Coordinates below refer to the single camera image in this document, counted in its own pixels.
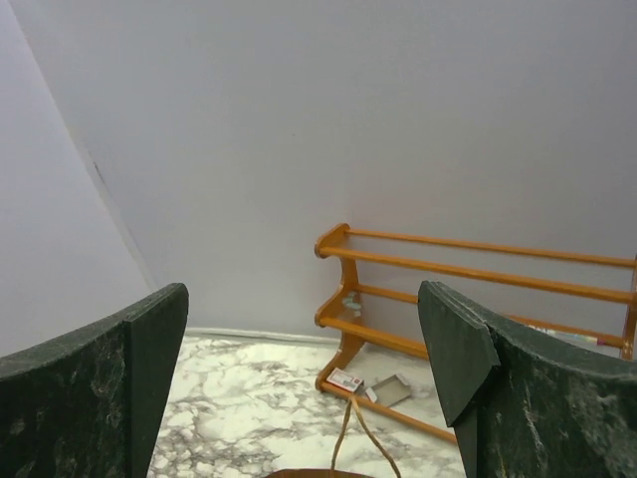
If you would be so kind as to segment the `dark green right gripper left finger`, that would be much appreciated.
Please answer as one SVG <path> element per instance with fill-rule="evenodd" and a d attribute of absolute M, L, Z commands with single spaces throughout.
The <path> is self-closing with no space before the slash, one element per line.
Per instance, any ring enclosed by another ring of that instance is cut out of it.
<path fill-rule="evenodd" d="M 170 284 L 1 359 L 4 477 L 144 477 L 189 308 Z"/>

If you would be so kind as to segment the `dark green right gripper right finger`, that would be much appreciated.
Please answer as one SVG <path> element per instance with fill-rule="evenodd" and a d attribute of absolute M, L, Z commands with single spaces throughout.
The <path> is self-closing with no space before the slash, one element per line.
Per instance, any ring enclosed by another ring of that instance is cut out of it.
<path fill-rule="evenodd" d="M 467 476 L 635 476 L 634 361 L 551 337 L 441 282 L 421 284 L 418 315 Z"/>

